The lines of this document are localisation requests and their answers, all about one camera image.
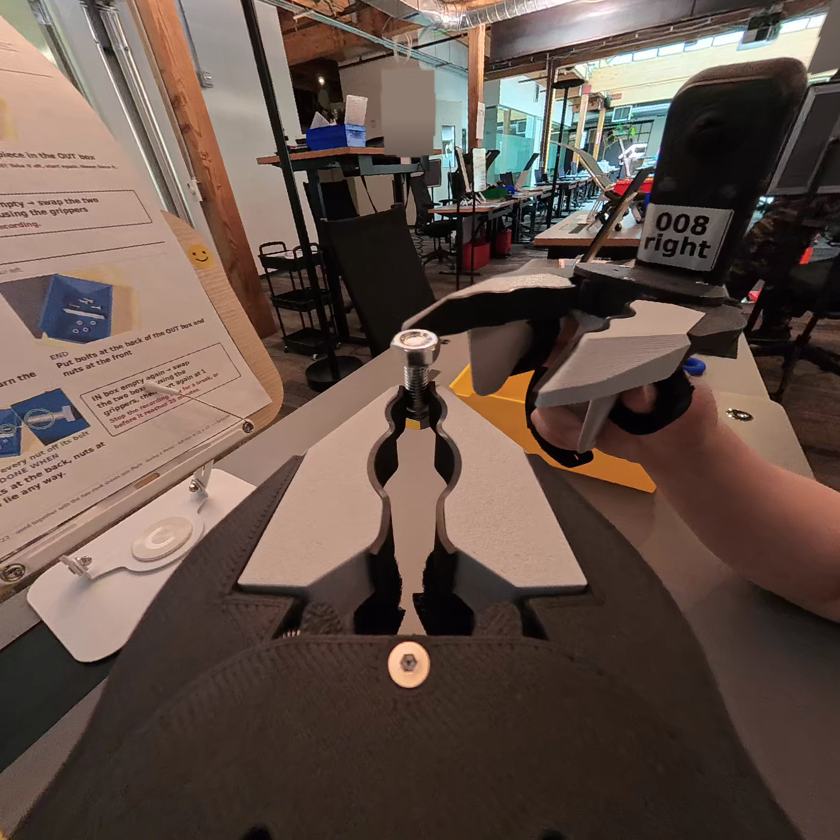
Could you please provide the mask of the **yellow plastic bin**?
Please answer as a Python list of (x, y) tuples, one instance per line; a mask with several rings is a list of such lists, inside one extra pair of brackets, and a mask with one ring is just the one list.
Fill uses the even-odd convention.
[(473, 388), (471, 368), (468, 364), (448, 387), (459, 399), (517, 442), (528, 453), (539, 455), (552, 467), (646, 493), (656, 491), (655, 483), (643, 467), (624, 459), (596, 450), (592, 462), (572, 469), (562, 467), (554, 458), (545, 454), (529, 431), (524, 414), (524, 398), (531, 377), (530, 371), (513, 375), (506, 380), (498, 392), (491, 395), (478, 395)]

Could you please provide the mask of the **tilted board on white stand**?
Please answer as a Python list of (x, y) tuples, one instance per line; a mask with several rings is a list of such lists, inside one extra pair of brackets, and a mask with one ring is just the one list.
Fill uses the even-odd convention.
[(598, 231), (598, 234), (593, 238), (590, 247), (581, 258), (581, 263), (589, 263), (593, 261), (612, 234), (615, 232), (620, 233), (623, 230), (623, 218), (627, 213), (627, 209), (629, 208), (635, 195), (640, 192), (642, 186), (648, 177), (654, 173), (654, 171), (654, 167), (644, 167), (635, 174), (633, 180), (625, 189), (624, 193), (613, 203), (612, 209), (607, 215), (603, 226)]

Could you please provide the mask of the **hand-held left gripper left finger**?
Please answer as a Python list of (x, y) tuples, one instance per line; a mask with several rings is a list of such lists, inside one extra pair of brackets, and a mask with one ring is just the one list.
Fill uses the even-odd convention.
[(238, 585), (329, 604), (361, 634), (395, 634), (403, 620), (391, 504), (403, 389), (393, 387), (310, 447)]

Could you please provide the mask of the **silver ceiling duct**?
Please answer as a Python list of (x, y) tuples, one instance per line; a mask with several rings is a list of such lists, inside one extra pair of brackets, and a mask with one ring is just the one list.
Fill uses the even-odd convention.
[(570, 1), (364, 1), (393, 19), (462, 32), (570, 4)]

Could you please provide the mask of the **person's right hand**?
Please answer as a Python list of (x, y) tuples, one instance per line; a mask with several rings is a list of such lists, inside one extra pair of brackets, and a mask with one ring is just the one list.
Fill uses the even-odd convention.
[[(561, 449), (577, 449), (583, 422), (569, 407), (536, 408), (531, 413), (531, 420), (536, 434), (549, 444)], [(595, 448), (648, 468), (676, 460), (692, 445), (704, 445), (706, 438), (717, 430), (718, 410), (713, 394), (704, 385), (696, 385), (691, 405), (670, 425), (653, 434), (636, 436), (612, 421), (606, 421)]]

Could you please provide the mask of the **grey desk with wooden edge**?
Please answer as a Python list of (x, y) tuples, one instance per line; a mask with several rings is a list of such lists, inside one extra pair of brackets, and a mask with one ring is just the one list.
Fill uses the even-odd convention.
[[(602, 227), (602, 223), (595, 218), (589, 224), (589, 216), (590, 212), (586, 208), (570, 214), (537, 234), (532, 241), (533, 246), (543, 249), (572, 249), (574, 252), (586, 251)], [(601, 250), (616, 248), (636, 250), (642, 229), (642, 224), (638, 223), (631, 213), (628, 213), (623, 218), (621, 227), (610, 233)]]

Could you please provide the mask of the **silver hex bolt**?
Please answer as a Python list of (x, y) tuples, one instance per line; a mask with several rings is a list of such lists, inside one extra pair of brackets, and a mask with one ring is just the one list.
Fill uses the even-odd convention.
[(392, 339), (392, 347), (404, 353), (405, 367), (428, 367), (440, 352), (440, 339), (426, 329), (406, 329)]

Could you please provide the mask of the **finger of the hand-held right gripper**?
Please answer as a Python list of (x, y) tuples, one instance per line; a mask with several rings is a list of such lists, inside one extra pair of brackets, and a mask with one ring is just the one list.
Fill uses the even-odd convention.
[(576, 452), (589, 452), (617, 397), (672, 375), (690, 347), (689, 332), (706, 313), (657, 301), (636, 300), (628, 313), (602, 329), (579, 330), (559, 364), (540, 381), (538, 408), (588, 403)]
[(448, 294), (403, 328), (467, 333), (472, 385), (487, 396), (512, 375), (545, 365), (577, 291), (569, 278), (551, 274), (496, 276)]

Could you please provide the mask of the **white metal board stand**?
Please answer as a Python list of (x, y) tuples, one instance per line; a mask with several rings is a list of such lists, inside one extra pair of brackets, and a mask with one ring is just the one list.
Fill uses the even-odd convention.
[(81, 663), (125, 645), (177, 565), (253, 491), (213, 461), (270, 402), (244, 376), (128, 382), (79, 397), (91, 423), (51, 440), (10, 490), (28, 518), (2, 531), (40, 573), (28, 604)]

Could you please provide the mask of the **black and red office chair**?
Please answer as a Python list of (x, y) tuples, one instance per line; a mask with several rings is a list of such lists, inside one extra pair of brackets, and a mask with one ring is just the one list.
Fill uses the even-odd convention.
[(757, 341), (783, 342), (785, 364), (779, 402), (790, 381), (798, 352), (791, 341), (791, 321), (806, 312), (817, 314), (826, 281), (835, 259), (802, 265), (802, 257), (814, 239), (838, 223), (839, 195), (779, 196), (761, 219), (751, 226), (731, 263), (726, 289), (731, 299), (741, 301), (762, 283), (759, 303), (761, 324), (753, 334)]

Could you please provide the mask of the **black board on stand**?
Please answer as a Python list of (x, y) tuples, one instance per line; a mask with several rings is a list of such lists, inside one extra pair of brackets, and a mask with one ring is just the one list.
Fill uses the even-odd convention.
[(838, 81), (809, 87), (765, 194), (839, 194)]

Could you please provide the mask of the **black pole stand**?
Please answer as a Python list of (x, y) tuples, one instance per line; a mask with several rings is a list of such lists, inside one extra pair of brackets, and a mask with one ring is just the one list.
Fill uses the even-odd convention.
[(303, 215), (298, 183), (291, 167), (291, 159), (287, 149), (286, 136), (284, 133), (280, 111), (277, 105), (277, 96), (270, 74), (270, 68), (265, 52), (263, 40), (259, 29), (259, 21), (253, 1), (242, 1), (241, 7), (245, 17), (245, 24), (248, 30), (248, 39), (255, 58), (259, 84), (264, 96), (269, 123), (277, 147), (277, 154), (280, 159), (280, 168), (286, 184), (291, 215), (297, 230), (299, 246), (302, 249), (303, 266), (309, 281), (309, 286), (316, 304), (318, 324), (321, 330), (323, 346), (326, 357), (314, 361), (306, 370), (306, 376), (310, 388), (318, 393), (324, 392), (331, 386), (338, 384), (342, 379), (348, 377), (362, 366), (362, 361), (352, 356), (337, 355), (333, 334), (329, 328), (328, 315), (323, 303), (319, 279), (315, 263), (312, 257), (312, 248), (308, 235), (308, 228)]

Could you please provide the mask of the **blue storage bin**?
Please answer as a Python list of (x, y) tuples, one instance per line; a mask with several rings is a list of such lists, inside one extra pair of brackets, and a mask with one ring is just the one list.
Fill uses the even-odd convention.
[(359, 149), (366, 146), (366, 129), (363, 125), (325, 125), (307, 129), (305, 136), (310, 151)]

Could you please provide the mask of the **row of office desks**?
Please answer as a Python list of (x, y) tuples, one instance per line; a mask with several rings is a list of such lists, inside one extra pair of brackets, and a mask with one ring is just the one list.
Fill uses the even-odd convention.
[[(486, 180), (479, 179), (479, 186), (473, 182), (473, 166), (466, 162), (461, 150), (456, 150), (456, 167), (449, 173), (449, 204), (432, 202), (422, 209), (420, 198), (416, 199), (415, 234), (433, 244), (423, 258), (427, 263), (437, 260), (448, 263), (448, 269), (441, 273), (458, 276), (462, 271), (461, 255), (463, 244), (490, 242), (499, 228), (512, 228), (512, 244), (522, 237), (526, 219), (530, 221), (527, 234), (534, 240), (538, 217), (541, 211), (549, 216), (555, 204), (563, 204), (564, 198), (572, 197), (580, 189), (587, 191), (590, 177), (587, 175), (563, 175), (556, 183), (539, 183), (532, 187), (517, 188), (511, 183), (500, 188), (487, 189)], [(476, 275), (473, 271), (466, 273)]]

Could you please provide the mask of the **person's right forearm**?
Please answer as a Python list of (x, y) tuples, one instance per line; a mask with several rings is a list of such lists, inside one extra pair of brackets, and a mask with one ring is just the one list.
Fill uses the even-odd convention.
[(743, 579), (838, 623), (838, 492), (773, 465), (727, 427), (705, 387), (671, 504)]

